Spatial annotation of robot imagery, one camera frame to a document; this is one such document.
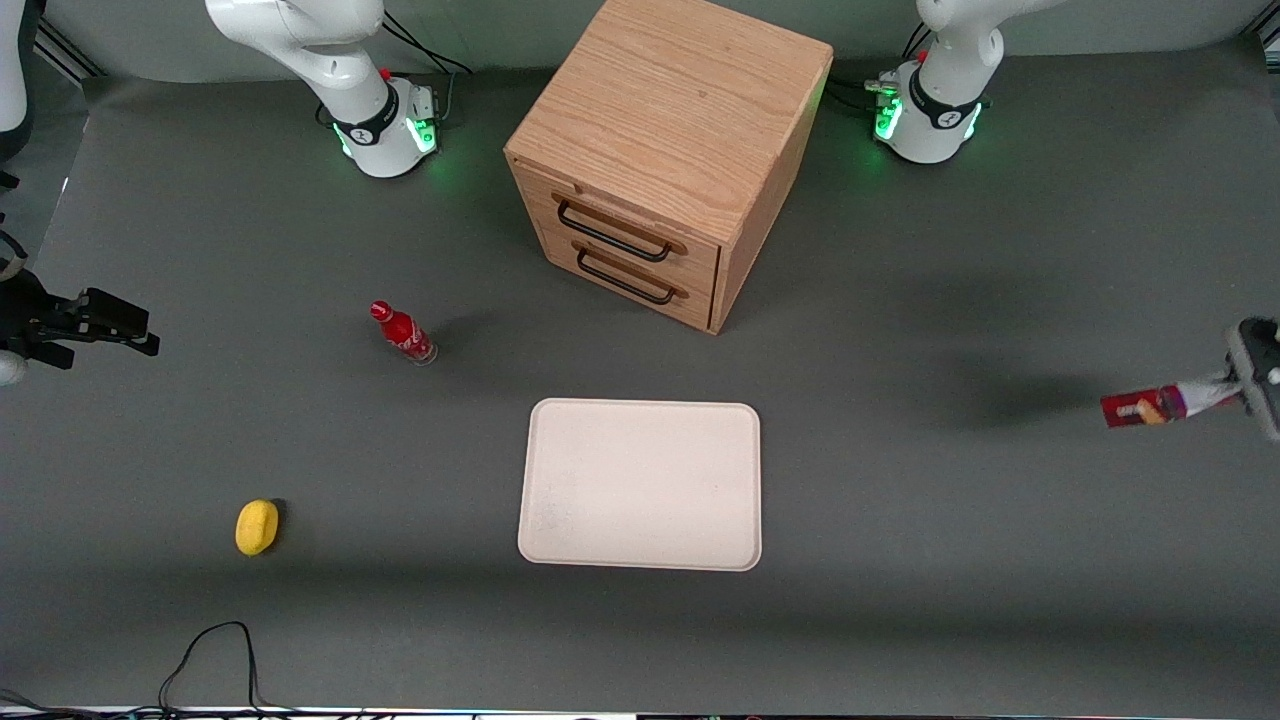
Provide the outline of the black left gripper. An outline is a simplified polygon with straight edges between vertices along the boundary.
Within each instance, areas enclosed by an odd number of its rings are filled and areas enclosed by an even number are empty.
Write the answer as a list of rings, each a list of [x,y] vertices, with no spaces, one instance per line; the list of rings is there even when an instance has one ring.
[[[1277,320],[1248,316],[1240,320],[1240,383],[1249,401],[1277,401]]]

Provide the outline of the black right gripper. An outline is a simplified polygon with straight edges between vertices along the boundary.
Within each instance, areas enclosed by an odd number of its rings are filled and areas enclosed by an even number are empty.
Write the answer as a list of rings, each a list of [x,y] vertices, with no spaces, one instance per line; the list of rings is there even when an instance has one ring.
[[[3,270],[1,365],[4,373],[27,373],[31,363],[60,370],[74,366],[76,351],[60,343],[77,334],[78,313],[92,334],[86,343],[110,343],[148,357],[160,351],[160,337],[148,334],[148,311],[99,288],[61,297],[49,293],[24,268]]]

